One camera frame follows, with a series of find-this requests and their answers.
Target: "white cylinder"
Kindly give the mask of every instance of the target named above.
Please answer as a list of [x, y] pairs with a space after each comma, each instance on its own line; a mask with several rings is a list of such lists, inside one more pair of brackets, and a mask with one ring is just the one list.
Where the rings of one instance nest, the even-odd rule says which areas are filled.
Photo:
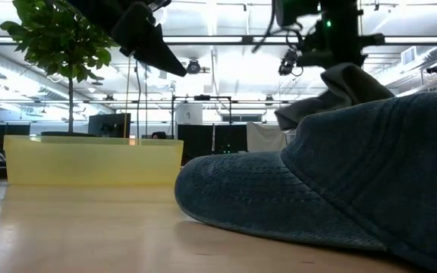
[[177, 124], [201, 125], [203, 122], [203, 106], [198, 103], [182, 103], [175, 113]]

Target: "table surface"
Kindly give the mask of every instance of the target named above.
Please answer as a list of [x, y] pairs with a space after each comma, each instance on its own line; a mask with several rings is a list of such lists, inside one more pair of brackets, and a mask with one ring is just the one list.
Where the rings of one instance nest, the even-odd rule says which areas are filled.
[[418, 272], [381, 254], [282, 243], [183, 214], [170, 187], [0, 184], [0, 272]]

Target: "ceiling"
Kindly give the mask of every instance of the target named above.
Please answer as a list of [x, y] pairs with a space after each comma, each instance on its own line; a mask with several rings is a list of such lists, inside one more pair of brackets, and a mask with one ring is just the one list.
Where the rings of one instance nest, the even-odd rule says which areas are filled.
[[[437, 0], [390, 0], [389, 5], [384, 5], [387, 1], [380, 0], [381, 6], [378, 11], [374, 10], [373, 2], [362, 1], [365, 12], [362, 17], [362, 33], [437, 36]], [[162, 22], [165, 36], [261, 36], [269, 22], [270, 7], [270, 1], [266, 0], [177, 0], [167, 8], [157, 11], [155, 16]], [[305, 17], [301, 18], [300, 22], [308, 30], [316, 19], [317, 17]], [[19, 21], [12, 3], [1, 0], [0, 23], [6, 20]], [[7, 36], [7, 33], [0, 30], [0, 36]], [[28, 68], [30, 72], [23, 70], [21, 77], [28, 77], [28, 73], [34, 72], [42, 75], [37, 80], [39, 84], [50, 84], [56, 89], [60, 86], [65, 90], [68, 86], [65, 79], [45, 78], [43, 71], [28, 65], [24, 61], [24, 55], [15, 52], [14, 48], [12, 45], [0, 45], [0, 57], [19, 67]], [[220, 95], [234, 96], [237, 99], [264, 99], [266, 95], [273, 95], [275, 99], [300, 99], [322, 92], [322, 68], [305, 68], [298, 78], [292, 75], [278, 75], [280, 60], [287, 49], [286, 46], [265, 45], [256, 54], [252, 54], [251, 46], [173, 45], [171, 50], [181, 61], [187, 63], [192, 58], [197, 59], [202, 67], [213, 68], [213, 73], [180, 78], [150, 68], [146, 78], [144, 67], [138, 65], [138, 74], [134, 73], [135, 61], [123, 56], [116, 48], [112, 49], [110, 67], [96, 71], [97, 75], [105, 78], [102, 85], [92, 85], [91, 81], [82, 82], [77, 85], [76, 91], [82, 95], [81, 98], [104, 99], [107, 95], [113, 95], [117, 100], [126, 99], [128, 86], [128, 98], [134, 100], [138, 98], [140, 86], [142, 91], [146, 87], [149, 99], [169, 99], [172, 91], [179, 96], [199, 95], [212, 90], [212, 85], [215, 85]], [[369, 57], [364, 70], [376, 76], [380, 75], [385, 68], [399, 62], [400, 53], [406, 49], [404, 46], [367, 48], [365, 53], [368, 53]], [[413, 84], [414, 81], [411, 81], [411, 84], [404, 82], [389, 87], [399, 89], [399, 92], [413, 88]]]

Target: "desk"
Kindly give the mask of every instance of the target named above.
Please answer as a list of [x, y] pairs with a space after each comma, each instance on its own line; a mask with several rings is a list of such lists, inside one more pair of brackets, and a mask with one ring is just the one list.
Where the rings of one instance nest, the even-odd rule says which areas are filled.
[[418, 272], [365, 256], [265, 240], [193, 221], [170, 187], [0, 184], [0, 272]]

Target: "tree trunk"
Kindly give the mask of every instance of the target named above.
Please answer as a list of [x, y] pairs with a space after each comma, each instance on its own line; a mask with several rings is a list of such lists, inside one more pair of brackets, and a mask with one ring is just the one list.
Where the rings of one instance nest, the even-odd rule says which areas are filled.
[[68, 133], [74, 132], [74, 81], [68, 78]]

